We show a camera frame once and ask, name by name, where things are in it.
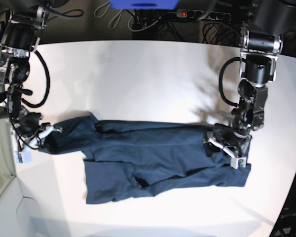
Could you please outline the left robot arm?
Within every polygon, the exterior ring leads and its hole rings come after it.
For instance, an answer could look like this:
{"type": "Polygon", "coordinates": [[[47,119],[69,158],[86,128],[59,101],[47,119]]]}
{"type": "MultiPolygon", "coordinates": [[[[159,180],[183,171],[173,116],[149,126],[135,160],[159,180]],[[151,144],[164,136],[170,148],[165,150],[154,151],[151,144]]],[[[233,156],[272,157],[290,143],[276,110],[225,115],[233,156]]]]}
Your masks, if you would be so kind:
{"type": "Polygon", "coordinates": [[[219,92],[225,103],[233,106],[230,126],[216,124],[204,136],[206,155],[223,151],[230,157],[243,158],[251,141],[251,131],[264,126],[264,107],[268,97],[266,84],[276,79],[278,55],[282,52],[284,33],[296,21],[296,0],[257,0],[252,16],[241,28],[239,57],[229,59],[219,74],[219,92]],[[228,100],[222,79],[226,68],[239,62],[242,79],[238,103],[228,100]]]}

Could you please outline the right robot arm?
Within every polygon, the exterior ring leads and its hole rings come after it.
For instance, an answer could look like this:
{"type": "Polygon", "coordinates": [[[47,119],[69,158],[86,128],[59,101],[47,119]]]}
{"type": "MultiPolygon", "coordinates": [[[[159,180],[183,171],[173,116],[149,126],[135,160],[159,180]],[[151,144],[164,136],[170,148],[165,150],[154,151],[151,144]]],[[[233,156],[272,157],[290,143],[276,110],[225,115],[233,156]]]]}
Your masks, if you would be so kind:
{"type": "Polygon", "coordinates": [[[46,131],[49,123],[40,123],[42,114],[31,113],[26,108],[39,108],[47,100],[50,90],[50,74],[45,61],[37,51],[40,37],[46,27],[48,15],[57,0],[0,0],[0,6],[10,12],[3,35],[0,39],[0,119],[6,119],[15,132],[20,150],[38,150],[43,141],[40,133],[46,131]],[[31,96],[23,83],[30,72],[29,58],[35,54],[40,60],[46,77],[44,98],[32,104],[23,98],[31,96]]]}

